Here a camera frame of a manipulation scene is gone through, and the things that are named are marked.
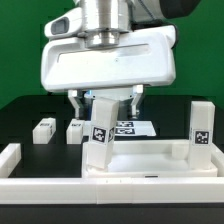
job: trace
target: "white plastic part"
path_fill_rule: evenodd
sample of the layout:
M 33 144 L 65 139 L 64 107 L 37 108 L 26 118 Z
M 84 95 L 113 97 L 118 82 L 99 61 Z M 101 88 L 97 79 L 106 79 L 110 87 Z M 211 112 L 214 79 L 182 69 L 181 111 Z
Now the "white plastic part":
M 210 169 L 214 115 L 213 103 L 192 102 L 189 151 L 191 169 Z
M 218 177 L 3 178 L 0 204 L 223 203 L 224 154 L 214 144 L 212 162 Z
M 90 121 L 85 121 L 84 136 L 91 132 Z M 116 123 L 116 136 L 156 136 L 151 121 L 118 121 Z
M 7 178 L 21 160 L 20 144 L 9 144 L 0 153 L 0 178 Z
M 178 150 L 178 145 L 182 159 L 173 158 L 173 147 Z M 84 143 L 82 157 L 84 178 L 217 177 L 218 170 L 212 162 L 207 170 L 192 170 L 189 167 L 188 150 L 186 150 L 189 147 L 189 140 L 116 141 L 107 170 L 95 170 L 88 166 L 88 147 L 89 143 Z
M 111 162 L 118 108 L 119 101 L 104 98 L 93 101 L 88 165 L 106 169 Z
M 43 118 L 33 130 L 33 144 L 48 144 L 56 131 L 55 118 Z
M 69 22 L 68 32 L 54 35 L 52 33 L 52 24 L 63 18 L 67 18 Z M 74 36 L 81 31 L 81 28 L 82 28 L 82 9 L 80 7 L 77 7 L 75 9 L 70 10 L 63 16 L 46 24 L 44 32 L 46 37 L 48 37 L 50 40 L 54 40 Z
M 86 49 L 81 38 L 51 41 L 42 55 L 41 82 L 52 92 L 169 85 L 176 76 L 175 41 L 173 26 L 122 34 L 119 45 L 102 50 Z
M 67 144 L 81 144 L 84 122 L 84 120 L 72 119 L 66 131 Z

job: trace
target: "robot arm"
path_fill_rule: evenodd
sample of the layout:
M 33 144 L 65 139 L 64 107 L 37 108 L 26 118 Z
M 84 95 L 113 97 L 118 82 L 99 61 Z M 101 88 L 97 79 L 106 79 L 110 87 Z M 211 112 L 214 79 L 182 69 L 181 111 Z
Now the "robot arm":
M 200 0 L 74 2 L 77 8 L 45 26 L 50 42 L 43 51 L 41 82 L 47 91 L 94 90 L 95 97 L 98 89 L 124 88 L 130 100 L 129 87 L 170 85 L 175 80 L 174 26 L 131 27 L 187 16 Z M 131 95 L 140 98 L 139 93 Z

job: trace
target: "green background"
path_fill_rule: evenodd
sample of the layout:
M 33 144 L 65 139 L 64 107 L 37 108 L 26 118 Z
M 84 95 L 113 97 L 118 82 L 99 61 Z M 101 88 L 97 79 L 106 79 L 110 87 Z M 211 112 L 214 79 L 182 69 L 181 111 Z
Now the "green background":
M 73 7 L 72 0 L 0 1 L 0 108 L 19 96 L 46 94 L 40 83 L 44 25 Z M 147 94 L 206 96 L 224 108 L 223 9 L 222 0 L 202 0 L 190 16 L 172 20 L 180 31 L 176 81 Z

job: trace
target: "white rectangular block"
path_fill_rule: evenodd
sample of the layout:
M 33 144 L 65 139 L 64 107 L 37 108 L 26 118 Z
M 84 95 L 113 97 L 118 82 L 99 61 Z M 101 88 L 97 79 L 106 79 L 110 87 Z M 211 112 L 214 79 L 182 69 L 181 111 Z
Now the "white rectangular block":
M 42 119 L 33 130 L 33 144 L 48 144 L 55 131 L 55 118 Z
M 20 160 L 20 144 L 9 144 L 0 154 L 0 178 L 7 178 Z
M 93 102 L 87 164 L 105 169 L 111 162 L 119 102 L 97 99 Z
M 191 104 L 190 145 L 188 163 L 191 169 L 209 169 L 215 106 L 211 102 Z
M 72 119 L 66 131 L 67 144 L 81 144 L 84 123 L 84 120 Z

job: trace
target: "white box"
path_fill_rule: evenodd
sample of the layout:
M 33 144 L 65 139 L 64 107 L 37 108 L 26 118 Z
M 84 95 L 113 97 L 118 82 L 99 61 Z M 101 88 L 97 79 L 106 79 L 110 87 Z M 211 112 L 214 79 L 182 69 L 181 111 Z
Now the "white box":
M 100 98 L 94 100 L 87 164 L 105 169 L 111 162 L 119 102 Z
M 192 102 L 188 157 L 191 169 L 210 169 L 214 115 L 213 103 Z
M 20 144 L 9 144 L 0 153 L 0 178 L 7 178 L 21 160 Z
M 81 144 L 84 123 L 84 120 L 72 119 L 66 131 L 67 144 Z
M 48 144 L 55 131 L 55 118 L 42 119 L 33 130 L 33 144 Z

